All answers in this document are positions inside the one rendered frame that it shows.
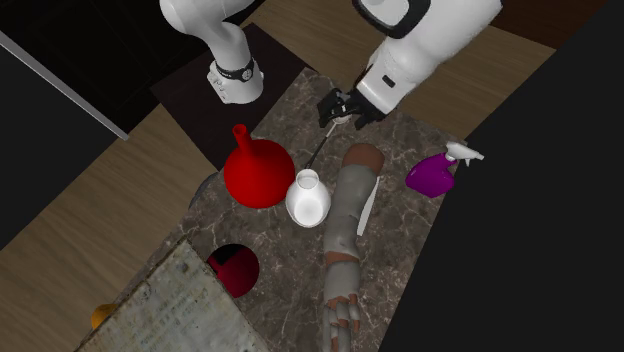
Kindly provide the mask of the white vase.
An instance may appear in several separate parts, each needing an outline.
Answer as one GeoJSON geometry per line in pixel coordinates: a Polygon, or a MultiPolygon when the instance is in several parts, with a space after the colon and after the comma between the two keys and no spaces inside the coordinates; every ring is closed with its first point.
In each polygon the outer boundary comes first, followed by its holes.
{"type": "Polygon", "coordinates": [[[323,222],[331,206],[331,196],[312,169],[297,173],[286,198],[286,209],[299,226],[312,228],[323,222]]]}

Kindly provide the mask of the red round vase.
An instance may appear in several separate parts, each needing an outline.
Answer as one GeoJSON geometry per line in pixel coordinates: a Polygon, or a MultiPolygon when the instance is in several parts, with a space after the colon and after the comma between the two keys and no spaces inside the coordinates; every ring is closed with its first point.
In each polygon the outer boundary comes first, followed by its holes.
{"type": "Polygon", "coordinates": [[[232,129],[238,146],[229,154],[224,181],[230,195],[248,208],[280,203],[295,180],[294,162],[284,147],[267,139],[252,139],[244,124],[232,129]]]}

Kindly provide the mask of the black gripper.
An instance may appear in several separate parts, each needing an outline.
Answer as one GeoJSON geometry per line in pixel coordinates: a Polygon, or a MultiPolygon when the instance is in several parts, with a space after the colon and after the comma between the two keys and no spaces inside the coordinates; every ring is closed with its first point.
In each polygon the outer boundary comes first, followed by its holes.
{"type": "Polygon", "coordinates": [[[330,90],[316,105],[320,128],[339,117],[347,115],[347,111],[357,115],[354,122],[356,130],[361,130],[375,121],[382,121],[386,114],[371,103],[359,90],[353,88],[347,94],[339,88],[330,90]]]}

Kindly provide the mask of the dark red mug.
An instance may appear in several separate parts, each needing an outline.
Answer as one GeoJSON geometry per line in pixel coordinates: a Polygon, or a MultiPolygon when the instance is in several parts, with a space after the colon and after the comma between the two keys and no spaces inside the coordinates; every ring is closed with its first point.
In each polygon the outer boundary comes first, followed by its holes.
{"type": "Polygon", "coordinates": [[[208,257],[207,263],[233,298],[247,294],[259,277],[257,256],[241,244],[219,247],[208,257]]]}

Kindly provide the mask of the orange round object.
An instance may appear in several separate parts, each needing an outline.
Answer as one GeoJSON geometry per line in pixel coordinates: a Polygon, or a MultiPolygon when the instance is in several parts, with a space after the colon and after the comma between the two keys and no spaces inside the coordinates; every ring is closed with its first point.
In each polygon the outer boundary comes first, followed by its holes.
{"type": "Polygon", "coordinates": [[[115,311],[117,307],[118,305],[114,303],[101,304],[97,306],[90,317],[92,329],[97,329],[101,325],[101,323],[115,311]]]}

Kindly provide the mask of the purple spray bottle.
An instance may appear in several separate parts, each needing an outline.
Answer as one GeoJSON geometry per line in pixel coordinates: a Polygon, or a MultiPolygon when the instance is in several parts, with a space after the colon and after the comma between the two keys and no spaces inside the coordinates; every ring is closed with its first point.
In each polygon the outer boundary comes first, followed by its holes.
{"type": "Polygon", "coordinates": [[[457,142],[448,142],[446,148],[446,152],[425,158],[414,165],[406,176],[406,186],[429,198],[436,198],[454,186],[454,176],[449,171],[451,166],[459,160],[469,165],[473,159],[484,159],[478,151],[457,142]]]}

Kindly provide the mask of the grey weathered box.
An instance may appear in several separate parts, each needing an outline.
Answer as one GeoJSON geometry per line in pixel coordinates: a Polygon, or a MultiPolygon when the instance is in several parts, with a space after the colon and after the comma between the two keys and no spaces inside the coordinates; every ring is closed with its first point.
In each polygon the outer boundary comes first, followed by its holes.
{"type": "Polygon", "coordinates": [[[74,352],[271,352],[181,240],[74,352]]]}

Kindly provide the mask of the dark robot stand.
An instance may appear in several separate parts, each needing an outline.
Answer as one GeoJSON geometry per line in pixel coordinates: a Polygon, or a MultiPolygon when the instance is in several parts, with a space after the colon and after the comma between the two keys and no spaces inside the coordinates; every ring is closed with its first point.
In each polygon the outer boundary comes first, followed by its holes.
{"type": "Polygon", "coordinates": [[[206,159],[222,169],[237,147],[232,129],[243,124],[248,131],[267,115],[308,64],[251,23],[243,28],[254,59],[264,73],[262,95],[252,103],[238,105],[221,101],[207,80],[213,61],[205,52],[154,86],[151,91],[176,120],[206,159]]]}

